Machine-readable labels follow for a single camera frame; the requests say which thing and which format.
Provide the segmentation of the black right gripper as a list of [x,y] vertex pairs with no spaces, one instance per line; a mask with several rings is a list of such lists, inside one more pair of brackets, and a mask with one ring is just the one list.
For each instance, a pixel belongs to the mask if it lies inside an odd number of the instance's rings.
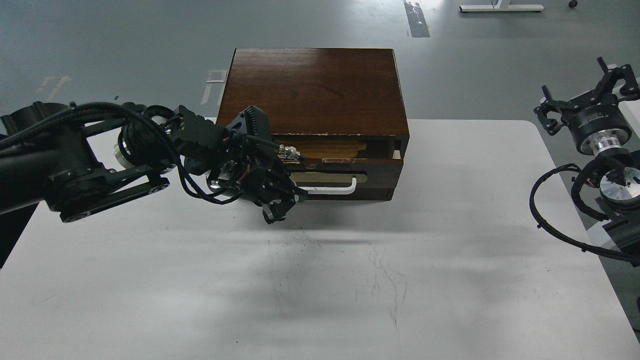
[[[542,85],[544,100],[533,109],[542,129],[550,136],[566,126],[562,120],[565,112],[576,150],[583,155],[594,155],[590,137],[595,133],[615,132],[621,145],[629,141],[633,132],[618,104],[637,101],[640,97],[639,84],[630,64],[608,68],[602,57],[596,61],[603,75],[592,91],[563,101],[553,99],[547,85]],[[560,120],[549,117],[550,113],[560,115]]]

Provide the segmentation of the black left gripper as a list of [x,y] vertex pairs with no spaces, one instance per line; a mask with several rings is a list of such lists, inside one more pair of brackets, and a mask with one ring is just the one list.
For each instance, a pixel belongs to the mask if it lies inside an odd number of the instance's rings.
[[283,221],[309,192],[290,179],[279,159],[267,114],[250,105],[227,126],[207,123],[207,181],[213,203],[262,203],[267,224]]

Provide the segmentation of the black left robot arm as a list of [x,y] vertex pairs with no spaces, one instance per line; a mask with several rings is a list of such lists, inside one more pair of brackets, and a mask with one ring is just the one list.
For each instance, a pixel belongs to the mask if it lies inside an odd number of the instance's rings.
[[1,117],[0,149],[2,264],[39,203],[73,223],[166,189],[171,170],[192,198],[254,203],[268,224],[309,197],[283,163],[304,157],[254,105],[219,125],[183,105],[38,101]]

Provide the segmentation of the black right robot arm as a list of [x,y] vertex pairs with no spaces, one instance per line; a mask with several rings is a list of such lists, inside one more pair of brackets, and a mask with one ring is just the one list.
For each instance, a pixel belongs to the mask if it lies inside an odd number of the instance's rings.
[[[602,78],[594,89],[570,100],[553,98],[543,86],[544,99],[534,109],[542,129],[550,136],[569,130],[581,155],[592,156],[585,166],[563,164],[542,174],[533,184],[529,210],[537,227],[549,235],[602,258],[638,267],[639,260],[639,152],[626,144],[633,128],[621,112],[620,103],[639,100],[639,84],[630,64],[610,67],[597,58]],[[603,229],[615,249],[575,240],[552,226],[539,212],[535,201],[538,189],[551,176],[575,173],[569,191],[574,207],[582,214],[603,222]]]

